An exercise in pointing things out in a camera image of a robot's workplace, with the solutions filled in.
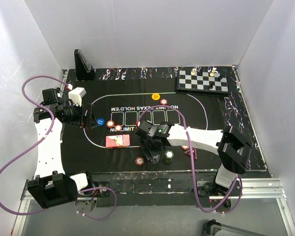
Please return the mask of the blue small blind button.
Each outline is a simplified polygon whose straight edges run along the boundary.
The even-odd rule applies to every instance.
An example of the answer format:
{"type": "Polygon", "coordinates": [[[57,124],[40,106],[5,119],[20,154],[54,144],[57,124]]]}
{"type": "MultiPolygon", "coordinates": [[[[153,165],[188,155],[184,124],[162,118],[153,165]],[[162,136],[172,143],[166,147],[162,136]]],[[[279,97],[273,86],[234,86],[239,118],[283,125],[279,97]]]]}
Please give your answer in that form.
{"type": "Polygon", "coordinates": [[[105,120],[103,118],[98,118],[96,120],[98,126],[103,126],[105,124],[105,120]]]}

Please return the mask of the red poker chip stack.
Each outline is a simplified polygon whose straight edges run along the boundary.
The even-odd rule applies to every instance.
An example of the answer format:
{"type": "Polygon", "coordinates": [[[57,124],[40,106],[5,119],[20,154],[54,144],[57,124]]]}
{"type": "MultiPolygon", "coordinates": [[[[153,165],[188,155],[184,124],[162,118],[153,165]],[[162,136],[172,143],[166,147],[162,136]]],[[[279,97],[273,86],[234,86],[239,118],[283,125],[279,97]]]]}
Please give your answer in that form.
{"type": "Polygon", "coordinates": [[[136,160],[135,160],[136,165],[139,165],[139,166],[143,165],[144,162],[145,161],[144,161],[144,159],[142,157],[137,157],[136,160]]]}

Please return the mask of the black triangular all-in marker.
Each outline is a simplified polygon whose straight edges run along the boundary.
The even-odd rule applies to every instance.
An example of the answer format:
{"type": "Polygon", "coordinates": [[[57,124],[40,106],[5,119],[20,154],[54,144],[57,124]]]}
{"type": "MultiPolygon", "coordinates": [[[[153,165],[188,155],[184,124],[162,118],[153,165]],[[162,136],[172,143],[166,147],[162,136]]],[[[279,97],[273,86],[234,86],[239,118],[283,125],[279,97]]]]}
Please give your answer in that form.
{"type": "Polygon", "coordinates": [[[193,156],[193,158],[197,160],[197,152],[195,149],[192,149],[192,150],[189,149],[185,151],[184,154],[188,156],[193,156]]]}

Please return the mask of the yellow dealer button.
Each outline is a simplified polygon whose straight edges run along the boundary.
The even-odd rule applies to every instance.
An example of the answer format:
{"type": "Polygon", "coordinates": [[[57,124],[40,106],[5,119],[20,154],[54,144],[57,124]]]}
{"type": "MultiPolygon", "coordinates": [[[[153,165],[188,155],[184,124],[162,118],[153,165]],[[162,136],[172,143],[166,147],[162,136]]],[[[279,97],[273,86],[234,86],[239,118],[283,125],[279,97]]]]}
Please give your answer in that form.
{"type": "Polygon", "coordinates": [[[157,101],[157,100],[160,99],[160,94],[158,94],[158,93],[153,93],[153,94],[151,95],[151,98],[152,98],[152,100],[157,101]]]}

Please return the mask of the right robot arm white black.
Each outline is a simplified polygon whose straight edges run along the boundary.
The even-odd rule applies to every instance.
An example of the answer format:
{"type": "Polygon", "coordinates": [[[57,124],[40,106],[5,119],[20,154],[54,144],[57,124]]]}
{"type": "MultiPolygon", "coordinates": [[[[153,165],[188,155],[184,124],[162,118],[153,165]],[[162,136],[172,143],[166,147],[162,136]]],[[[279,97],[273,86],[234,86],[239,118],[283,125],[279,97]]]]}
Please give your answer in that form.
{"type": "Polygon", "coordinates": [[[230,190],[237,175],[246,172],[252,150],[251,142],[232,126],[224,130],[201,130],[165,121],[159,125],[141,121],[135,134],[140,137],[138,144],[148,160],[169,146],[188,146],[218,155],[222,164],[212,188],[221,196],[230,190]]]}

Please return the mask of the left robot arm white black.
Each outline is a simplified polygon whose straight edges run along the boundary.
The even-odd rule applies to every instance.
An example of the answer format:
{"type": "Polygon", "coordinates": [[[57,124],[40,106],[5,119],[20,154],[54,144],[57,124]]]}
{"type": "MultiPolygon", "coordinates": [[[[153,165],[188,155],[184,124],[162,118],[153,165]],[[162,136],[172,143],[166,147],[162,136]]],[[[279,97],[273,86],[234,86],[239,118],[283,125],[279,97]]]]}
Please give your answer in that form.
{"type": "Polygon", "coordinates": [[[43,101],[34,109],[34,123],[39,139],[37,166],[28,191],[43,208],[55,207],[76,201],[78,193],[88,197],[94,193],[95,185],[84,171],[66,175],[61,160],[61,143],[64,125],[78,128],[97,126],[95,116],[82,114],[82,98],[86,90],[77,87],[66,95],[59,88],[45,89],[43,101]]]}

